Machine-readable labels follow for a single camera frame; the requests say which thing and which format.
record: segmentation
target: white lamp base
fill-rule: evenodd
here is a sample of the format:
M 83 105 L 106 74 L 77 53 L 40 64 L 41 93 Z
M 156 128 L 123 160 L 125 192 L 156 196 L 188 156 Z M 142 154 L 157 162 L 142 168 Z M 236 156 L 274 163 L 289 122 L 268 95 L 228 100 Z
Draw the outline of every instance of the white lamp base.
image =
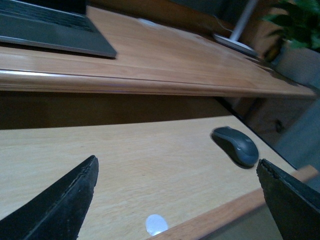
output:
M 249 55 L 251 57 L 256 57 L 258 55 L 254 49 L 252 49 L 251 47 L 249 47 L 241 42 L 231 40 L 229 38 L 226 38 L 226 37 L 223 37 L 223 36 L 220 36 L 217 34 L 214 34 L 213 37 L 219 44 L 222 44 L 226 47 L 234 49 L 238 52 Z

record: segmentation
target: desk surface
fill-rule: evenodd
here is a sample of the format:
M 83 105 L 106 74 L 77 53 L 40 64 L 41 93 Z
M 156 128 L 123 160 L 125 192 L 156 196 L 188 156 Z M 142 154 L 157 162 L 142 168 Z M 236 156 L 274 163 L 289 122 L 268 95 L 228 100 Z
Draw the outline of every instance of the desk surface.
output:
M 247 134 L 261 158 L 293 172 L 234 116 L 1 130 L 0 219 L 94 154 L 99 176 L 79 239 L 147 239 L 151 214 L 172 228 L 260 187 L 256 168 L 236 166 L 211 140 L 212 129 L 225 125 Z
M 0 90 L 314 97 L 255 60 L 199 35 L 90 7 L 116 59 L 0 45 Z

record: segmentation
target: white sticker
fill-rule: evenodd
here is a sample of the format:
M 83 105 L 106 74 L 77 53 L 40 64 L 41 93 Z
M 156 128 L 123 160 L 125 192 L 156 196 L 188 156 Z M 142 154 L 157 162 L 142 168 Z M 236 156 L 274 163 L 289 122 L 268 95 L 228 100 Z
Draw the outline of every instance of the white sticker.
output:
M 145 228 L 151 236 L 155 236 L 168 230 L 168 224 L 162 216 L 152 214 L 147 217 L 145 221 Z

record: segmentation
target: potted plant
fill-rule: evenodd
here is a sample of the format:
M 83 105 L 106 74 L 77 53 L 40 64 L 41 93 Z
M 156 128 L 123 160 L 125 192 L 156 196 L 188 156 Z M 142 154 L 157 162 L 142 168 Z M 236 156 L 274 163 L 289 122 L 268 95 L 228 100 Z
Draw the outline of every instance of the potted plant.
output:
M 275 70 L 300 84 L 319 83 L 320 0 L 280 0 L 272 7 L 286 12 L 263 17 L 280 27 L 268 36 L 279 35 L 285 42 Z

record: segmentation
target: wireless mouse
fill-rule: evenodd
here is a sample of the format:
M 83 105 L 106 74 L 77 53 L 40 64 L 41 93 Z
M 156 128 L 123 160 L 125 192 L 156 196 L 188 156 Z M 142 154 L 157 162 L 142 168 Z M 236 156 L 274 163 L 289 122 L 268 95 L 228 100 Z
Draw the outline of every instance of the wireless mouse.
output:
M 250 169 L 258 161 L 257 146 L 241 131 L 229 126 L 218 127 L 212 131 L 211 138 L 241 168 Z

